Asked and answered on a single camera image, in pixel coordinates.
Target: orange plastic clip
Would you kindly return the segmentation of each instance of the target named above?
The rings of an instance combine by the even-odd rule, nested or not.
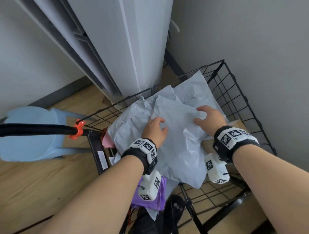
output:
[[[75,124],[75,128],[77,128],[77,133],[75,135],[70,135],[69,138],[73,139],[73,140],[76,140],[79,136],[81,136],[83,134],[83,126],[85,125],[85,121],[81,121],[77,124]]]

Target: blue stool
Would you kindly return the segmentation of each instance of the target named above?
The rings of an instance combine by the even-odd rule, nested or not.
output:
[[[66,118],[85,118],[85,115],[52,108],[20,107],[7,112],[4,123],[36,123],[66,125]],[[63,148],[64,135],[0,137],[0,159],[4,161],[37,161],[65,154],[87,153],[91,148]]]

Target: wrist-mounted tracker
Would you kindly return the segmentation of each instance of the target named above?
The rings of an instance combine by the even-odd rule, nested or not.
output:
[[[137,139],[129,146],[129,149],[122,154],[121,158],[127,155],[136,156],[141,160],[144,165],[143,175],[150,175],[158,162],[157,147],[153,141],[148,138]]]
[[[226,163],[233,163],[234,152],[246,144],[260,145],[257,139],[245,130],[237,127],[223,126],[214,135],[213,149],[221,160]]]

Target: white label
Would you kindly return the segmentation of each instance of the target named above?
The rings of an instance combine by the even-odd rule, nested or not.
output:
[[[104,152],[98,151],[98,155],[99,155],[99,158],[100,158],[102,168],[103,168],[103,170],[105,170],[106,168],[108,168],[108,164],[107,164],[106,158],[104,156]]]

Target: black wire basket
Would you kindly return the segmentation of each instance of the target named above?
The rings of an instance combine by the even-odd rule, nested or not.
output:
[[[237,84],[235,76],[231,73],[224,60],[220,60],[210,65],[202,66],[196,70],[181,76],[177,76],[171,80],[171,85],[173,87],[177,86],[181,82],[189,79],[199,70],[205,77],[205,80],[207,81],[213,96],[225,113],[227,119],[230,122],[240,119],[249,130],[249,132],[258,139],[263,149],[274,155],[277,155],[276,150],[274,147],[272,147],[268,137],[263,130],[261,122],[256,118],[252,108],[248,103],[247,98],[244,96],[239,85]],[[124,109],[126,109],[133,102],[137,101],[140,96],[147,98],[152,96],[161,88],[163,88],[161,85],[157,85],[135,95],[128,96],[127,98],[107,108],[100,109],[88,117],[79,120],[77,123],[83,120],[87,120],[89,117],[93,117],[96,120],[87,123],[85,127],[101,131],[102,129],[110,126],[117,119],[117,117],[121,115]],[[109,150],[109,154],[114,155],[115,152]],[[108,161],[108,156],[105,151],[104,156],[106,161]],[[94,157],[98,171],[101,174],[106,170],[106,168],[102,167],[98,154],[94,153]],[[175,191],[178,195],[183,197],[186,203],[186,211],[178,223],[178,228],[181,228],[193,220],[200,233],[207,233],[207,231],[209,231],[214,225],[223,219],[231,211],[231,209],[235,208],[237,204],[241,203],[244,197],[251,192],[237,171],[230,172],[230,181],[222,185],[214,184],[206,177],[198,192],[196,189],[181,183],[175,189]],[[194,197],[190,197],[192,191],[195,191]],[[200,204],[205,202],[209,203],[209,207],[203,210],[197,209],[197,207],[201,207]],[[213,216],[207,217],[205,220],[205,216],[203,216],[203,214],[214,209],[219,210]],[[200,217],[204,218],[203,224],[200,221]],[[126,229],[128,218],[129,216],[127,216],[122,230]]]

